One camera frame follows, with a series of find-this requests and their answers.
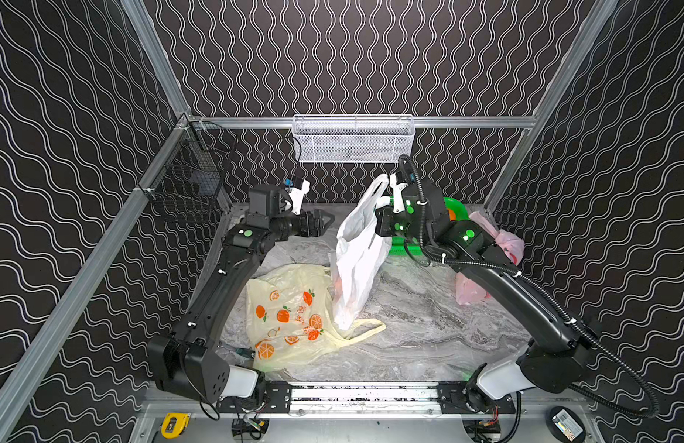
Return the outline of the white plastic bag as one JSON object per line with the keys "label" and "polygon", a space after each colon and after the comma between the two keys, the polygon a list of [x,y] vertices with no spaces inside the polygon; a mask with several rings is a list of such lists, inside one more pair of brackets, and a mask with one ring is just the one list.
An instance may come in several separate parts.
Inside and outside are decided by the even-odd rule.
{"label": "white plastic bag", "polygon": [[335,288],[332,312],[340,330],[350,329],[364,309],[375,276],[391,249],[392,239],[376,233],[375,216],[376,203],[388,185],[387,175],[376,177],[336,235],[336,251],[331,257]]}

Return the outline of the yellow bag with orange print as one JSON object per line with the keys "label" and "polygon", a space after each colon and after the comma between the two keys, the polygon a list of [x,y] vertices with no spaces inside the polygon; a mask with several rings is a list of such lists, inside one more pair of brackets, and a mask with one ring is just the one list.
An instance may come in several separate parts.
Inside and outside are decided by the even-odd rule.
{"label": "yellow bag with orange print", "polygon": [[378,319],[339,330],[332,318],[328,267],[290,264],[247,282],[246,333],[253,367],[274,372],[309,365],[326,354],[384,332]]}

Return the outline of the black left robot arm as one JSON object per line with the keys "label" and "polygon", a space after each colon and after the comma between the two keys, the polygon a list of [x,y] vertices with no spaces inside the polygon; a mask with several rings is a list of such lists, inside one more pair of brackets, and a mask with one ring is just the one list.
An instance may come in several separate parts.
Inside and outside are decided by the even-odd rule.
{"label": "black left robot arm", "polygon": [[323,236],[334,223],[329,212],[294,212],[292,206],[292,198],[279,186],[250,189],[249,209],[225,234],[216,269],[200,295],[172,332],[154,336],[147,345],[148,365],[160,391],[210,405],[257,395],[259,373],[230,365],[216,346],[240,294],[276,243],[292,236]]}

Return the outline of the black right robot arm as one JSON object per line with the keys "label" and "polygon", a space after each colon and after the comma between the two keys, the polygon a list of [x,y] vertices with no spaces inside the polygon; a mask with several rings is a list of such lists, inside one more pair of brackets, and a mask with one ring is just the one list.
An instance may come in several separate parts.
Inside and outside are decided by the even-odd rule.
{"label": "black right robot arm", "polygon": [[[460,396],[464,408],[485,413],[511,393],[541,389],[577,392],[613,411],[637,418],[654,418],[660,405],[656,392],[644,378],[600,342],[600,324],[577,317],[561,306],[548,291],[515,265],[488,231],[476,221],[451,220],[442,191],[421,177],[408,154],[399,156],[399,172],[405,188],[392,199],[400,212],[388,207],[375,212],[376,232],[401,237],[405,245],[417,245],[431,263],[462,273],[493,297],[530,334],[525,348],[515,356],[478,367]],[[589,358],[604,354],[645,393],[649,406],[624,407],[578,382]]]}

